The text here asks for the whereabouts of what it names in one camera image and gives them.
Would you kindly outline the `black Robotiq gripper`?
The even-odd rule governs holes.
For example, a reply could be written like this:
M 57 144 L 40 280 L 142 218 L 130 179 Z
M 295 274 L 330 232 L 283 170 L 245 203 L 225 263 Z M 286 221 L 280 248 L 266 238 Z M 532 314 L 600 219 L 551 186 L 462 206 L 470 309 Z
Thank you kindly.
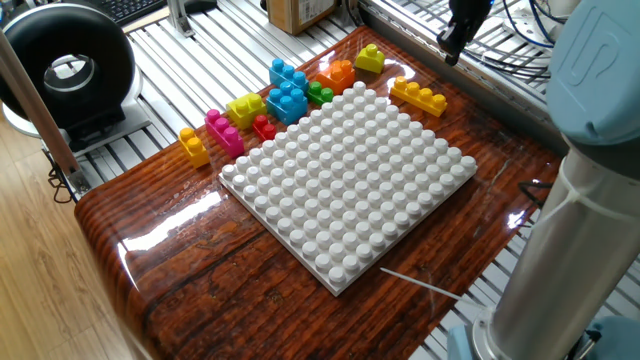
M 493 0 L 449 0 L 450 23 L 437 35 L 446 64 L 457 64 L 460 53 L 474 39 L 492 5 Z

